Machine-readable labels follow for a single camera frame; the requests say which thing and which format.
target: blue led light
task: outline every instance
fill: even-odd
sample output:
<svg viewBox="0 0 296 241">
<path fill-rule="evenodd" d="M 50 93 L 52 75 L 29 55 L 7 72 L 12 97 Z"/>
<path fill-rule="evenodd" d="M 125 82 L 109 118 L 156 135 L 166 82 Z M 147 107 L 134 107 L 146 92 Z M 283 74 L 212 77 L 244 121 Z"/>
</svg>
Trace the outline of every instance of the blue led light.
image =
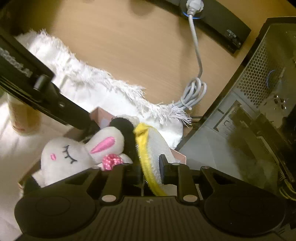
<svg viewBox="0 0 296 241">
<path fill-rule="evenodd" d="M 270 71 L 270 72 L 268 73 L 268 75 L 267 75 L 267 78 L 266 78 L 266 85 L 267 85 L 267 88 L 268 88 L 268 89 L 269 89 L 269 86 L 268 86 L 269 76 L 270 76 L 270 74 L 271 74 L 272 72 L 274 72 L 274 71 L 275 71 L 275 69 L 272 70 L 272 71 Z"/>
<path fill-rule="evenodd" d="M 189 17 L 186 13 L 182 12 L 186 17 Z M 195 18 L 193 17 L 193 19 L 201 19 L 201 18 Z"/>
</svg>

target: silver screw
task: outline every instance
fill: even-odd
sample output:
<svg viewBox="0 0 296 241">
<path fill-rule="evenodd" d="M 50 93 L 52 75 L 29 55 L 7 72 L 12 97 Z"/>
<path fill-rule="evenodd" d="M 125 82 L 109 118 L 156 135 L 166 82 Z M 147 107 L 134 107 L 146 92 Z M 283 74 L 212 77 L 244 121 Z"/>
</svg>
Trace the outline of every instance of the silver screw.
<svg viewBox="0 0 296 241">
<path fill-rule="evenodd" d="M 65 104 L 64 104 L 63 102 L 60 102 L 60 103 L 59 103 L 59 107 L 60 107 L 60 108 L 64 108 L 64 107 L 65 107 Z"/>
</svg>

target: embroidered closed eye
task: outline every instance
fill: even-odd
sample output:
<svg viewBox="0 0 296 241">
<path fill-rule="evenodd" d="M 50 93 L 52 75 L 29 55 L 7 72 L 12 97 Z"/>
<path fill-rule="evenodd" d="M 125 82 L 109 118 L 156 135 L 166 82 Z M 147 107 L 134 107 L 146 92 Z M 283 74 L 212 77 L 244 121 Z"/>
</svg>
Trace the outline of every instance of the embroidered closed eye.
<svg viewBox="0 0 296 241">
<path fill-rule="evenodd" d="M 71 164 L 73 164 L 73 162 L 76 162 L 77 160 L 75 160 L 74 158 L 72 158 L 71 156 L 70 156 L 70 154 L 69 154 L 69 151 L 68 151 L 68 149 L 69 149 L 69 146 L 70 145 L 67 145 L 67 146 L 64 146 L 63 148 L 65 148 L 65 150 L 63 151 L 63 153 L 66 153 L 67 154 L 67 156 L 65 156 L 65 158 L 70 158 L 71 159 Z"/>
</svg>

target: black pom pom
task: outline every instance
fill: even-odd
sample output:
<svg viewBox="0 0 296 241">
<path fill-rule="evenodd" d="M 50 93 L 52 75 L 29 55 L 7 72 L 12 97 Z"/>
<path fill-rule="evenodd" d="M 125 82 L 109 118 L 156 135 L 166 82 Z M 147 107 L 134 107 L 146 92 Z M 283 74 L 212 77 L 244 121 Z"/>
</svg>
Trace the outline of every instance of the black pom pom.
<svg viewBox="0 0 296 241">
<path fill-rule="evenodd" d="M 133 163 L 139 162 L 138 152 L 136 149 L 136 137 L 133 133 L 133 124 L 122 117 L 117 117 L 111 120 L 109 126 L 116 127 L 122 133 L 124 137 L 124 150 L 123 153 L 126 154 Z"/>
</svg>

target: gray power cable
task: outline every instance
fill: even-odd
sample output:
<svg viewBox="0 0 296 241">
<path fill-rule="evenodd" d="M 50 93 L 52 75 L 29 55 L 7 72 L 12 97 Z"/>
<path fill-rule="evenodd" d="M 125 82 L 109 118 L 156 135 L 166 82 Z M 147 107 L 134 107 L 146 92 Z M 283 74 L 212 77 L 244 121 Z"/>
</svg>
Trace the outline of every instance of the gray power cable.
<svg viewBox="0 0 296 241">
<path fill-rule="evenodd" d="M 200 102 L 200 100 L 203 98 L 203 96 L 207 91 L 207 84 L 200 80 L 200 77 L 202 75 L 202 60 L 200 58 L 200 53 L 198 50 L 198 40 L 196 36 L 195 26 L 193 23 L 193 15 L 195 14 L 195 12 L 196 10 L 192 10 L 191 8 L 189 8 L 187 14 L 188 14 L 189 26 L 190 26 L 190 30 L 193 38 L 196 58 L 199 66 L 199 73 L 196 78 L 194 78 L 191 82 L 187 84 L 180 100 L 177 103 L 175 103 L 177 107 L 182 108 L 183 110 L 185 109 L 192 110 L 192 107 L 196 105 L 198 102 Z"/>
</svg>

